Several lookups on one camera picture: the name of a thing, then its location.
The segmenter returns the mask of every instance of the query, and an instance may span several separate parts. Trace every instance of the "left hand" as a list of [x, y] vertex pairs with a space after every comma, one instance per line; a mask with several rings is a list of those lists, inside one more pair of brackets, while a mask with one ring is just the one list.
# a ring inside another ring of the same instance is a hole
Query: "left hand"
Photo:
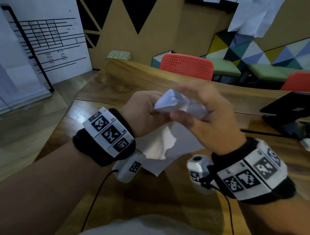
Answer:
[[169, 113], [154, 112], [154, 105], [162, 96], [157, 91], [138, 91], [132, 95], [120, 110], [121, 115], [130, 125], [135, 137], [142, 137], [171, 122]]

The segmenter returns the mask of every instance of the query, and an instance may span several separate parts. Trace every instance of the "tiled floor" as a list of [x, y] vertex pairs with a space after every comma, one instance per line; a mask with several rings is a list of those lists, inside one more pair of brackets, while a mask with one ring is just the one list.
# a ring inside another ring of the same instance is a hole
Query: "tiled floor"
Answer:
[[0, 181], [34, 161], [75, 94], [97, 72], [54, 84], [51, 97], [0, 115]]

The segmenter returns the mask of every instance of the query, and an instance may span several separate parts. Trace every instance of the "right hand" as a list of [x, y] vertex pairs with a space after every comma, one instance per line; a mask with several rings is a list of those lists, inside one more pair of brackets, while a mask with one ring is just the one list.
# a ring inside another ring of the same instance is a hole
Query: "right hand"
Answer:
[[217, 155], [224, 155], [246, 142], [236, 122], [231, 103], [212, 84], [206, 81], [191, 81], [177, 85], [176, 90], [197, 93], [207, 108], [209, 115], [202, 120], [181, 110], [170, 113], [171, 119], [191, 131], [205, 148]]

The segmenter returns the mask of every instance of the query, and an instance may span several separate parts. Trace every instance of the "green cushion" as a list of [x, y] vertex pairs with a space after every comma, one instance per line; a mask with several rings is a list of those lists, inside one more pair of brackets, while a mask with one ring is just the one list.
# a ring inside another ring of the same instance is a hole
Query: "green cushion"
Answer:
[[286, 74], [268, 64], [248, 64], [249, 69], [262, 80], [285, 82]]
[[292, 69], [292, 68], [286, 68], [286, 67], [278, 67], [276, 66], [276, 68], [281, 71], [282, 73], [284, 73], [286, 75], [286, 77], [288, 77], [291, 73], [293, 72], [297, 72], [297, 71], [302, 71], [300, 69]]
[[213, 63], [214, 66], [214, 75], [228, 75], [228, 76], [237, 76], [241, 75], [241, 72], [237, 67], [229, 60], [222, 60], [218, 58], [206, 58]]

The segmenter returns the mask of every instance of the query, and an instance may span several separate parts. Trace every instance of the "red chair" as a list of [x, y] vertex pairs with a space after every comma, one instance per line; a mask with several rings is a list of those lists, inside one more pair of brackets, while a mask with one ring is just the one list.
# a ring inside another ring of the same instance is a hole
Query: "red chair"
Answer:
[[291, 73], [280, 90], [310, 92], [310, 72]]
[[174, 53], [164, 55], [159, 69], [209, 81], [212, 80], [214, 70], [209, 60]]

